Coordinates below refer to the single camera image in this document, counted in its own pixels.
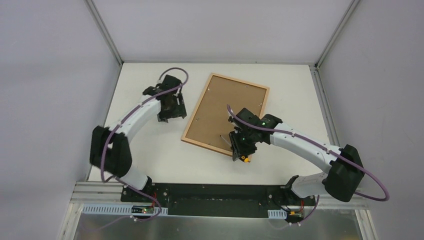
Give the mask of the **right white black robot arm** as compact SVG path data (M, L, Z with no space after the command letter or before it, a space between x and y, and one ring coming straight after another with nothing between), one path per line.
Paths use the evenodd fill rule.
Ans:
M318 142L297 133L271 114L259 118L247 108L234 113L229 107L227 111L228 121L234 125L228 134L233 161L248 162L249 156L257 151L256 144L266 143L288 150L321 170L308 176L295 175L283 185L284 200L288 204L296 205L303 198L323 193L345 203L352 199L364 177L358 169L362 163L354 147Z

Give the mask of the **black orange handle screwdriver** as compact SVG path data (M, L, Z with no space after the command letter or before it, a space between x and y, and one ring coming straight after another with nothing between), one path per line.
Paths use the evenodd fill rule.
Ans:
M229 141L227 141L222 135L220 135L220 138L230 147L231 150L233 150L232 149L232 144ZM249 157L246 157L246 156L241 156L239 158L239 160L242 161L242 162L244 162L244 163L250 163L251 162L251 160L249 159Z

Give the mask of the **brown wooden photo frame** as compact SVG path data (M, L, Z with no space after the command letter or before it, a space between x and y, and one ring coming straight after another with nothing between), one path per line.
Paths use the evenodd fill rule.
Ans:
M247 108L261 117L264 114L270 88L217 73L210 74L197 101L181 140L207 150L231 156L227 141L234 125L228 121L227 105L236 114Z

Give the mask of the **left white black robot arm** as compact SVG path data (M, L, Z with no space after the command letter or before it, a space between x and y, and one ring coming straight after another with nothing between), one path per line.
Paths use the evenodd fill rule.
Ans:
M133 164L130 143L141 128L157 118L166 123L169 119L185 118L187 111L181 88L183 82L165 75L156 86L142 92L137 105L111 126L97 126L92 131L89 162L134 188L133 195L140 202L152 198L152 179Z

